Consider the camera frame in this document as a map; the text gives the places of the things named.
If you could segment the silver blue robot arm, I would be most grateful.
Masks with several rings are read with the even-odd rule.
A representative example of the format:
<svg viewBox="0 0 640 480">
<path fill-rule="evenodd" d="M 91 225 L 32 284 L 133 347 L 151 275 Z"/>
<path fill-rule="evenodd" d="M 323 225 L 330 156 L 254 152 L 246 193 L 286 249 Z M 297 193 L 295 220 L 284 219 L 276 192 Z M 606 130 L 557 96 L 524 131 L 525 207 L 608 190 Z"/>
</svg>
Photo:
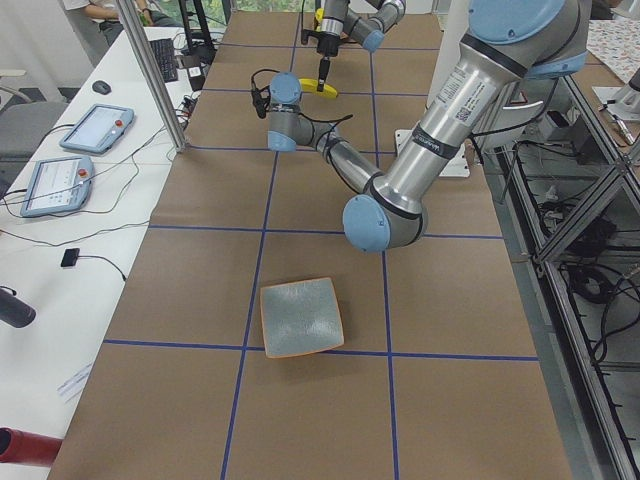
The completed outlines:
<svg viewBox="0 0 640 480">
<path fill-rule="evenodd" d="M 329 0 L 324 3 L 320 20 L 313 28 L 301 30 L 301 43 L 316 40 L 316 52 L 321 55 L 316 91 L 325 90 L 331 59 L 339 53 L 341 45 L 351 40 L 369 53 L 374 53 L 385 39 L 385 34 L 404 17 L 406 2 L 401 0 L 368 1 L 375 9 L 370 17 L 362 17 L 350 7 L 347 0 Z"/>
<path fill-rule="evenodd" d="M 459 60 L 388 172 L 341 137 L 336 122 L 301 112 L 301 85 L 290 72 L 273 77 L 267 97 L 254 97 L 259 116 L 269 120 L 268 146 L 279 152 L 312 147 L 355 192 L 342 215 L 354 247 L 381 252 L 409 245 L 427 225 L 425 193 L 501 90 L 583 67 L 590 11 L 588 1 L 471 2 Z"/>
</svg>

